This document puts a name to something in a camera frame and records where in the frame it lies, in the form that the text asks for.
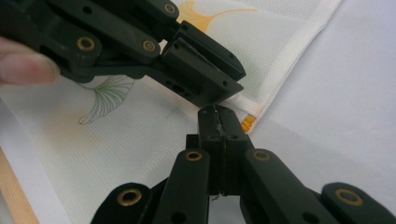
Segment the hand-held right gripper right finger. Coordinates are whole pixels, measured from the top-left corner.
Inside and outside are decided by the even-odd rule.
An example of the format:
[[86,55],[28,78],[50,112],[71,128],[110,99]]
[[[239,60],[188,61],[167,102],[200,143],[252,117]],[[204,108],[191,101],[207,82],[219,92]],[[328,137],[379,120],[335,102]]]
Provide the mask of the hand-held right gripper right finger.
[[230,108],[218,105],[216,112],[222,140],[220,193],[222,195],[240,195],[244,182],[242,159],[250,147],[250,140],[238,117]]

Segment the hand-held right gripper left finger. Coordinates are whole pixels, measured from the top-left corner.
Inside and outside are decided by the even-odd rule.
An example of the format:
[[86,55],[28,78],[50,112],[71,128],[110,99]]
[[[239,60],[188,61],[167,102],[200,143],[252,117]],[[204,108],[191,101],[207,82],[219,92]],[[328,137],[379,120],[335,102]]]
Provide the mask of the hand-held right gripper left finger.
[[219,119],[219,107],[208,106],[198,111],[198,134],[188,134],[186,149],[199,148],[210,156],[209,193],[221,194],[221,164],[223,128]]

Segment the white leaf-print mesh bag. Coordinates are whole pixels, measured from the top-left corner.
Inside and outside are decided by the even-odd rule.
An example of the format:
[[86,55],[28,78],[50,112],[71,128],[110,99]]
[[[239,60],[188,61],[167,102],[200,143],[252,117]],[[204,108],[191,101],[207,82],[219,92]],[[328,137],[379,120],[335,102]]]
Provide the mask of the white leaf-print mesh bag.
[[[226,103],[251,132],[342,0],[175,0],[246,70]],[[0,87],[0,148],[40,224],[89,224],[115,187],[165,178],[197,109],[150,77]]]

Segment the light wooden board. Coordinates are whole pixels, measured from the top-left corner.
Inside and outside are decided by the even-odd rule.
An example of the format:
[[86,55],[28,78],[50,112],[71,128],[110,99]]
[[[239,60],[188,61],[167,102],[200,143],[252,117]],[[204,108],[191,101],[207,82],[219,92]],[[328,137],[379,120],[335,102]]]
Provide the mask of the light wooden board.
[[15,224],[39,224],[2,148],[0,148],[0,194]]

